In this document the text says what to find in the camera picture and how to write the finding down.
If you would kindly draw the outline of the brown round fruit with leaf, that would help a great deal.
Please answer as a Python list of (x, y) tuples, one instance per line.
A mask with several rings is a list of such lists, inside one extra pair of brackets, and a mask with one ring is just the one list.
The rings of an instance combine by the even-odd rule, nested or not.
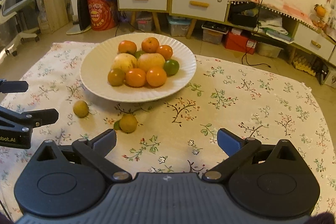
[(121, 130), (124, 133), (132, 133), (136, 130), (138, 121), (132, 114), (125, 114), (120, 120), (113, 125), (114, 130)]

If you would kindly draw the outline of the brown-green tomato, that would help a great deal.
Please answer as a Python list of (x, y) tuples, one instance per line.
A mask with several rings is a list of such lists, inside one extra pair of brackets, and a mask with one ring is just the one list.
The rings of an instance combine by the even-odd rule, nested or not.
[(108, 73), (108, 83), (110, 86), (122, 86), (125, 80), (125, 72), (121, 69), (111, 69)]

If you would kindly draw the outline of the orange tomato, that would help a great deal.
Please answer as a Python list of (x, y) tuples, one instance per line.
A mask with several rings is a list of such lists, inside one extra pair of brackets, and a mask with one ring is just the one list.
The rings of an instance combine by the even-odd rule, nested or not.
[(126, 72), (125, 83), (133, 88), (140, 88), (146, 84), (146, 72), (139, 68), (133, 68)]
[(157, 88), (165, 84), (167, 74), (163, 68), (153, 67), (147, 71), (146, 80), (151, 87)]
[(166, 61), (171, 59), (171, 57), (173, 56), (173, 49), (171, 48), (171, 46), (168, 45), (159, 46), (156, 52), (162, 55)]

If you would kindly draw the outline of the pale yellow striped melon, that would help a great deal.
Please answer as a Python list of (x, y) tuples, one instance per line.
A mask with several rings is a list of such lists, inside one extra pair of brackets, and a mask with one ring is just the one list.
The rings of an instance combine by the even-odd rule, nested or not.
[(137, 59), (129, 53), (119, 53), (113, 61), (111, 69), (120, 69), (128, 72), (137, 67)]

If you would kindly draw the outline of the large yellow-orange grapefruit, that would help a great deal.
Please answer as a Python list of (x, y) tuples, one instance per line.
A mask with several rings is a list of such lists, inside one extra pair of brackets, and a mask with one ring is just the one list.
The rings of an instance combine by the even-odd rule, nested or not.
[(165, 61), (159, 53), (145, 53), (137, 60), (137, 67), (147, 72), (153, 67), (163, 68)]

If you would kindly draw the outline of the green tomato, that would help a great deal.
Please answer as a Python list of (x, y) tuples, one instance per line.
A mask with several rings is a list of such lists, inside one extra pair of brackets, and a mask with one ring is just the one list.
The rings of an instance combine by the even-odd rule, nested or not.
[(163, 65), (163, 69), (165, 70), (168, 76), (176, 75), (177, 72), (179, 71), (179, 68), (180, 68), (179, 62), (173, 59), (167, 60)]
[(135, 57), (136, 59), (139, 59), (143, 54), (145, 54), (145, 51), (140, 50), (140, 51), (137, 51), (137, 52), (134, 54), (134, 57)]

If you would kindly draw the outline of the mandarin orange with leaf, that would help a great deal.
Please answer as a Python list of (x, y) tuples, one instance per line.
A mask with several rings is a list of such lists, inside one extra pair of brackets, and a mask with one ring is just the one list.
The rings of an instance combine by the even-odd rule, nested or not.
[(130, 40), (123, 40), (118, 45), (118, 52), (133, 55), (137, 52), (137, 45), (135, 42), (132, 42)]

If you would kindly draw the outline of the mandarin orange with stem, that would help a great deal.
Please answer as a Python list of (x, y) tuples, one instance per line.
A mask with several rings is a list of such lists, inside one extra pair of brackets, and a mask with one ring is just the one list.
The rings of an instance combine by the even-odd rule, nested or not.
[(145, 38), (141, 43), (141, 49), (145, 53), (156, 53), (159, 46), (159, 41), (155, 37)]

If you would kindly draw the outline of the floral tablecloth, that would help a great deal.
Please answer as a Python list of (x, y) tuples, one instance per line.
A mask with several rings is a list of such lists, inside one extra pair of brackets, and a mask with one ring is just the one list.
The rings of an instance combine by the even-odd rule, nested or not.
[[(23, 79), (25, 93), (9, 94), (2, 105), (23, 112), (54, 108), (55, 124), (34, 130), (30, 149), (1, 148), (1, 212), (18, 219), (14, 184), (45, 139), (71, 144), (113, 127), (125, 114), (138, 121), (135, 132), (117, 133), (109, 154), (130, 173), (204, 174), (226, 158), (217, 132), (226, 128), (266, 144), (289, 139), (317, 178), (321, 193), (315, 212), (335, 212), (335, 153), (327, 123), (311, 89), (296, 80), (240, 64), (197, 56), (193, 79), (180, 92), (159, 101), (116, 103), (90, 93), (80, 80), (80, 65), (91, 43), (55, 43)], [(89, 107), (84, 118), (75, 102)]]

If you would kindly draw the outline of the white office chair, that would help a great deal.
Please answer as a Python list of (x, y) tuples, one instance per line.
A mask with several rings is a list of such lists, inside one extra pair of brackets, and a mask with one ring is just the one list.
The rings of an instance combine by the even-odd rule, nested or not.
[(22, 30), (22, 23), (20, 18), (20, 12), (22, 12), (26, 7), (34, 8), (36, 0), (21, 0), (8, 9), (5, 9), (6, 1), (7, 0), (1, 0), (1, 24), (5, 24), (14, 18), (16, 35), (13, 40), (7, 46), (5, 46), (3, 50), (1, 50), (1, 59), (3, 55), (16, 56), (18, 54), (17, 47), (27, 39), (34, 39), (36, 42), (39, 41), (39, 36), (37, 34), (39, 28), (37, 27), (29, 30)]

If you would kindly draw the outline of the white ribbed plate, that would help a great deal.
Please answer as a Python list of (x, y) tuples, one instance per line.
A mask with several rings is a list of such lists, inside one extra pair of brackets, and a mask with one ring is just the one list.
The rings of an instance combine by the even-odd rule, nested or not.
[(80, 68), (84, 86), (116, 102), (149, 102), (184, 88), (197, 69), (194, 54), (168, 36), (133, 33), (97, 45)]

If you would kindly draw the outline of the red box under cabinet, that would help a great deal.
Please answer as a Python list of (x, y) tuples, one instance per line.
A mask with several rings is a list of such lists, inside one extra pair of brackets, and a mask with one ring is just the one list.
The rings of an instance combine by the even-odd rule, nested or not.
[(257, 42), (247, 38), (246, 36), (237, 35), (228, 32), (224, 42), (224, 47), (228, 50), (248, 53), (253, 55), (257, 46)]

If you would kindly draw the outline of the orange fruit decoration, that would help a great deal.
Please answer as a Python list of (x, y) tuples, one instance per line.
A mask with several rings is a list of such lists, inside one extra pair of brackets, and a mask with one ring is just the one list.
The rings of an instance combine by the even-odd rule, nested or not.
[(323, 5), (316, 4), (314, 6), (314, 10), (320, 18), (324, 18), (326, 15), (326, 9), (323, 7)]

